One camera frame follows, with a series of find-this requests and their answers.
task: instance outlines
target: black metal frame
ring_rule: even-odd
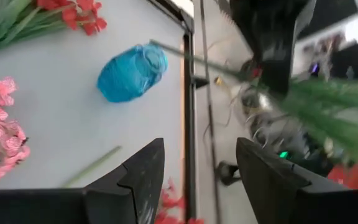
[[[184,52],[194,54],[194,20],[171,0],[148,0],[185,30]],[[194,76],[194,62],[185,59],[185,218],[196,218],[195,90],[208,84]]]

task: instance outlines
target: blue jar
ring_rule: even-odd
[[[98,88],[110,102],[131,101],[159,82],[167,67],[167,57],[160,47],[136,45],[104,66]]]

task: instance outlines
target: blue glass jar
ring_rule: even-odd
[[[104,66],[98,88],[110,102],[131,101],[159,82],[167,67],[167,57],[160,47],[136,45]]]

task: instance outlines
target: green light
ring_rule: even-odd
[[[280,153],[280,158],[286,159],[288,157],[288,151],[284,151],[282,153]]]

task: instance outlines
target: white table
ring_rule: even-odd
[[[90,184],[155,138],[165,141],[165,179],[181,177],[180,58],[144,96],[114,104],[96,88],[106,62],[150,39],[179,47],[183,29],[146,0],[99,0],[108,27],[88,37],[66,30],[0,51],[0,79],[19,89],[10,118],[20,122],[30,157],[0,180],[0,189],[56,188],[116,146],[122,149],[75,183]]]

